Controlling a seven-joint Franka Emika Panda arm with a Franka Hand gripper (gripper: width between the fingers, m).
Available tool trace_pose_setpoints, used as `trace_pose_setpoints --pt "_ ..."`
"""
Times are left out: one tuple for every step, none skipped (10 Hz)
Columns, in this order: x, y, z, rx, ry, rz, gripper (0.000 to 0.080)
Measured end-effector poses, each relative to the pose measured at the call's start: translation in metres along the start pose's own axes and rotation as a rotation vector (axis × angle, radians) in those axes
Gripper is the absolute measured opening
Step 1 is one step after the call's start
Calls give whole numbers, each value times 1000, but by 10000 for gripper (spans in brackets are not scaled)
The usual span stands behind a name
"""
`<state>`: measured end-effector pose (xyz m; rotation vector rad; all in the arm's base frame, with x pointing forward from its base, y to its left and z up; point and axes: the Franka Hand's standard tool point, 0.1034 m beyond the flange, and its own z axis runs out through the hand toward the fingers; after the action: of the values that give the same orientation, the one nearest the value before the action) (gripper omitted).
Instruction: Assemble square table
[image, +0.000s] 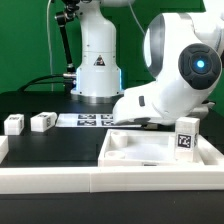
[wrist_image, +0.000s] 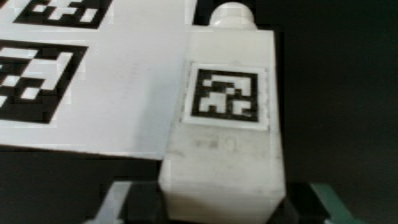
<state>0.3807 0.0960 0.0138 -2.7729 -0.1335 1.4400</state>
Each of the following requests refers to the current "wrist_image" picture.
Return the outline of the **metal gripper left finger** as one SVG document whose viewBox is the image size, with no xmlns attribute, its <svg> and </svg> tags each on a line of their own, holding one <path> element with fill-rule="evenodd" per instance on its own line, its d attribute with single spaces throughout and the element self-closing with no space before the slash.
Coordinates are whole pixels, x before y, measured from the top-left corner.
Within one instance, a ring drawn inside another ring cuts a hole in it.
<svg viewBox="0 0 398 224">
<path fill-rule="evenodd" d="M 82 224 L 169 224 L 157 181 L 116 181 L 95 217 Z"/>
</svg>

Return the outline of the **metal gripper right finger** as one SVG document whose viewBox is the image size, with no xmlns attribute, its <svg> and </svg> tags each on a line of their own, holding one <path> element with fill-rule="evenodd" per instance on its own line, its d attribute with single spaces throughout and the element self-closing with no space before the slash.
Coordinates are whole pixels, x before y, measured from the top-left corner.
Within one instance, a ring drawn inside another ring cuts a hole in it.
<svg viewBox="0 0 398 224">
<path fill-rule="evenodd" d="M 360 224 L 328 184 L 288 184 L 288 195 L 274 214 L 274 224 Z"/>
</svg>

